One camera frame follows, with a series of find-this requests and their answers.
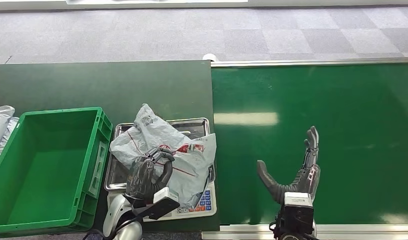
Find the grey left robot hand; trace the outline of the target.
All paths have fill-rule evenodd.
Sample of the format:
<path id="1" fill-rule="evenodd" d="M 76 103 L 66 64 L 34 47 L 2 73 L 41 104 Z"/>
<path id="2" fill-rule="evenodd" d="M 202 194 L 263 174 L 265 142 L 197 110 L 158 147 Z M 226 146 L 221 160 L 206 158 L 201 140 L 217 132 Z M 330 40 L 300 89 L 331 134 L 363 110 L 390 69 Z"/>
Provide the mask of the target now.
<path id="1" fill-rule="evenodd" d="M 152 181 L 155 164 L 164 158 L 163 172 L 159 178 Z M 166 187 L 173 173 L 175 158 L 170 150 L 162 147 L 153 147 L 139 156 L 132 164 L 126 183 L 125 196 L 129 199 L 146 200 Z"/>

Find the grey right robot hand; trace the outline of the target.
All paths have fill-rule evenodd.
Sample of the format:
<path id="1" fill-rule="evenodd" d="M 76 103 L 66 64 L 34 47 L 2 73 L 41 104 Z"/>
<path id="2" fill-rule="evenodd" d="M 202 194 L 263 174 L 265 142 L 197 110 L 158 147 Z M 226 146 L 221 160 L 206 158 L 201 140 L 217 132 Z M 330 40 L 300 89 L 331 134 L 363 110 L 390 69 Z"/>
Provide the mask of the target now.
<path id="1" fill-rule="evenodd" d="M 284 204 L 286 192 L 307 193 L 314 199 L 320 178 L 320 167 L 317 164 L 319 153 L 319 134 L 315 126 L 307 130 L 304 140 L 305 154 L 303 164 L 290 184 L 279 184 L 267 171 L 262 160 L 257 161 L 257 174 L 269 191 L 272 199 L 278 204 Z"/>

